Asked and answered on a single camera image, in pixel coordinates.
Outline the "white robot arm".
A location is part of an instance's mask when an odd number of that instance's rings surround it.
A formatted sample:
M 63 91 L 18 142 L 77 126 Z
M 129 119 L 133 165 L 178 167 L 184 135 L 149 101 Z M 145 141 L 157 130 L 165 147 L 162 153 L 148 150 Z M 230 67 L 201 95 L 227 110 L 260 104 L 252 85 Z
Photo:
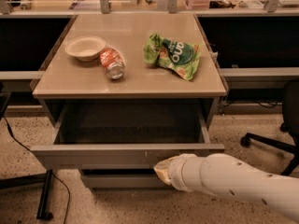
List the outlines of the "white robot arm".
M 177 190 L 261 203 L 299 222 L 298 178 L 270 174 L 223 153 L 181 154 L 158 162 L 154 171 Z

